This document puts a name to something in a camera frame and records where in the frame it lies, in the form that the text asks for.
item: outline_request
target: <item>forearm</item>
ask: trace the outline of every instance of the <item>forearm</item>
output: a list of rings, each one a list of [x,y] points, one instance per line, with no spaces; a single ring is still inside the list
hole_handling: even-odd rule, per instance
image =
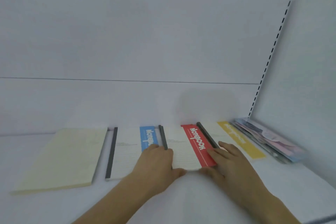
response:
[[[132,175],[128,175],[73,224],[124,224],[150,198]]]
[[[272,194],[258,207],[252,207],[250,213],[261,224],[300,224],[283,202]]]

